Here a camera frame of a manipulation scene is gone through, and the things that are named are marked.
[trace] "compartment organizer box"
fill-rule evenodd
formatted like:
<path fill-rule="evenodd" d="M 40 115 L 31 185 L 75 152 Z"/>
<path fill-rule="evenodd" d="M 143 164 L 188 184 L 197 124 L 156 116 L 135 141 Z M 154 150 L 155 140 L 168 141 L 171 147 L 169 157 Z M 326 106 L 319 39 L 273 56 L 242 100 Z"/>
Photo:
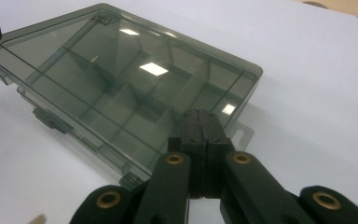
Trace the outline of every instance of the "compartment organizer box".
<path fill-rule="evenodd" d="M 261 74 L 255 64 L 105 4 L 0 39 L 0 79 L 19 86 L 38 119 L 71 134 L 127 182 L 151 175 L 189 109 L 213 112 L 245 147 L 253 133 L 236 120 Z"/>

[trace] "transparent gray plastic case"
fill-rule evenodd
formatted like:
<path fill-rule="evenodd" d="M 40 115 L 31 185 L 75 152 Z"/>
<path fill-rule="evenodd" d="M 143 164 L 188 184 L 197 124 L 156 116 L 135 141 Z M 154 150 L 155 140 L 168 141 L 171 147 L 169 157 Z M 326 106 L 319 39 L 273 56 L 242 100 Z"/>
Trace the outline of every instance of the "transparent gray plastic case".
<path fill-rule="evenodd" d="M 3 35 L 0 79 L 16 83 L 50 128 L 71 134 L 122 175 L 146 180 L 189 109 L 236 121 L 262 69 L 105 4 Z"/>

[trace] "transparent lid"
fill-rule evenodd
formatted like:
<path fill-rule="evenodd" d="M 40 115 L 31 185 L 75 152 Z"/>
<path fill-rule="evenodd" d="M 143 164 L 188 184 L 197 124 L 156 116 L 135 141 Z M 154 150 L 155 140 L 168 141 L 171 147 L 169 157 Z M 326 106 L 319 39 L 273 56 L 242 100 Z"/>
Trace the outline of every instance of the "transparent lid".
<path fill-rule="evenodd" d="M 226 125 L 262 74 L 257 65 L 108 5 L 4 35 L 0 66 L 101 140 L 98 154 L 146 173 L 179 134 L 181 114 L 206 109 Z"/>

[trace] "white surface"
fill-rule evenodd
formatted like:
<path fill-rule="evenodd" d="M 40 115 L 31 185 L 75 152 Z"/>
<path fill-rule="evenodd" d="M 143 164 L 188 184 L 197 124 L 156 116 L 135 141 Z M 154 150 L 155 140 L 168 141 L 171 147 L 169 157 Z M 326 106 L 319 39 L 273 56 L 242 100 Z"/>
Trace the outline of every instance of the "white surface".
<path fill-rule="evenodd" d="M 3 33 L 96 1 L 0 1 Z M 358 204 L 358 18 L 292 1 L 110 1 L 130 13 L 260 65 L 239 120 L 247 151 L 294 194 L 335 189 Z M 0 223 L 67 223 L 117 175 L 67 135 L 45 127 L 0 82 Z M 189 223 L 222 223 L 218 201 L 191 203 Z"/>

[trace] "brown object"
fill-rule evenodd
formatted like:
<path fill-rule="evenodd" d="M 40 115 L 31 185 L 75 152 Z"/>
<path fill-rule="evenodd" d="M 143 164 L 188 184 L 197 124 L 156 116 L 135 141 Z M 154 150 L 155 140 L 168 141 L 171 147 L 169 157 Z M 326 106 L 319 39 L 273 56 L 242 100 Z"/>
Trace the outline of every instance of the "brown object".
<path fill-rule="evenodd" d="M 296 0 L 316 7 L 326 7 L 358 17 L 358 0 Z"/>

